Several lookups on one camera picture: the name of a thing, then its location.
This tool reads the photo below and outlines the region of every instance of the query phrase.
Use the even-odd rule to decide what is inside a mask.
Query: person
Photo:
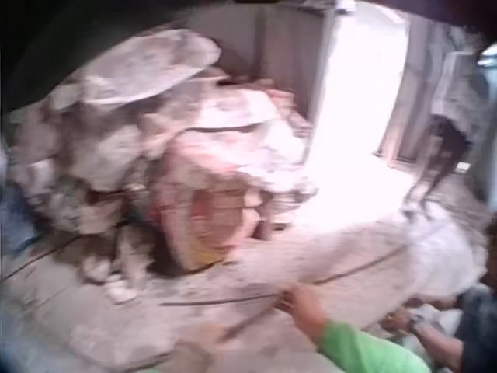
[[[487,232],[495,235],[495,227]],[[486,284],[478,284],[453,298],[415,296],[405,307],[390,314],[381,326],[387,331],[409,331],[417,337],[426,353],[453,373],[497,372],[497,247],[491,239],[488,250]],[[439,331],[407,307],[432,305],[439,310],[462,310],[453,336]]]
[[[327,318],[311,287],[299,284],[284,292],[277,307],[289,313],[318,352],[345,373],[429,372],[423,360],[404,347]]]
[[[488,85],[479,71],[478,59],[488,45],[479,35],[468,33],[465,50],[450,52],[446,56],[433,96],[429,139],[425,151],[421,152],[424,158],[419,178],[405,195],[403,206],[427,179],[429,171],[438,167],[420,200],[420,207],[427,214],[428,196],[457,168],[476,142],[481,130],[481,117],[488,104]]]

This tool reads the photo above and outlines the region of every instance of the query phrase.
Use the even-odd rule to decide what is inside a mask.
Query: wristwatch
[[[423,324],[424,322],[425,318],[421,315],[413,315],[409,320],[409,332],[414,334],[418,326]]]

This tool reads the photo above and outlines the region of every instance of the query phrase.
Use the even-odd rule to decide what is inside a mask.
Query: dark shirt
[[[497,296],[478,285],[459,297],[463,311],[455,337],[463,341],[462,373],[497,372]]]

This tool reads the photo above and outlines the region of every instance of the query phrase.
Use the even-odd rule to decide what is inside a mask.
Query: green shirt
[[[424,361],[411,351],[344,322],[328,323],[319,352],[345,373],[430,373]]]

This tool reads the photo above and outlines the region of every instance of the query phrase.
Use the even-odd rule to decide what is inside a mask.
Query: rubble
[[[132,301],[138,296],[138,291],[130,288],[125,280],[109,281],[105,289],[109,299],[116,305]]]
[[[141,153],[140,132],[125,124],[101,138],[87,134],[73,146],[70,174],[88,182],[93,190],[114,192],[122,188],[123,178]]]
[[[198,270],[254,233],[270,239],[315,193],[303,187],[311,125],[294,94],[228,76],[213,66],[219,54],[190,30],[134,37],[13,114],[16,181],[54,227],[113,242],[105,253],[89,244],[81,264],[113,302],[143,288],[155,244],[134,225],[109,240],[125,217],[154,225],[178,264]]]
[[[155,234],[145,227],[126,225],[119,231],[117,252],[121,273],[130,287],[135,290],[144,287],[154,244]]]
[[[17,161],[27,166],[55,155],[61,139],[48,99],[27,106],[23,112],[17,114],[23,117],[16,130]]]
[[[85,68],[83,101],[109,112],[156,96],[211,66],[219,53],[214,42],[190,30],[133,37]]]
[[[80,263],[82,278],[93,284],[105,284],[110,275],[113,242],[96,235],[86,235],[81,239],[85,240],[85,256]]]

